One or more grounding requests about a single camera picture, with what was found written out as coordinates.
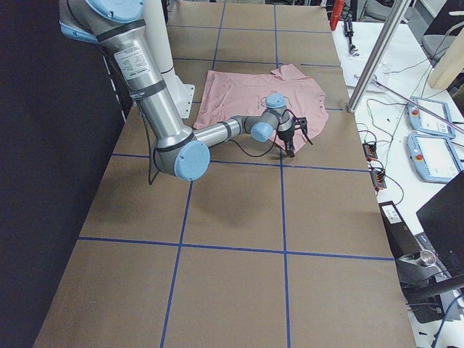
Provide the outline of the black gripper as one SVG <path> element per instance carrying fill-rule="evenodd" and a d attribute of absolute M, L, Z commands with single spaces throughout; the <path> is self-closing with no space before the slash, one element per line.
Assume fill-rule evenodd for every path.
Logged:
<path fill-rule="evenodd" d="M 286 151 L 288 157 L 295 157 L 295 148 L 294 148 L 294 130 L 284 130 L 278 132 L 278 137 L 283 142 L 283 147 Z"/>

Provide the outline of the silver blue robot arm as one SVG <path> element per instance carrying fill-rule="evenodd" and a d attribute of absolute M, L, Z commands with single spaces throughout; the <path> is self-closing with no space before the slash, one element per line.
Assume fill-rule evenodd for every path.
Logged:
<path fill-rule="evenodd" d="M 209 167 L 210 147 L 241 134 L 266 142 L 275 133 L 294 156 L 296 118 L 278 93 L 269 95 L 260 116 L 237 115 L 200 130 L 183 123 L 172 96 L 181 82 L 173 72 L 161 1 L 60 1 L 59 23 L 65 36 L 103 48 L 117 65 L 155 135 L 150 164 L 159 171 L 195 181 Z"/>

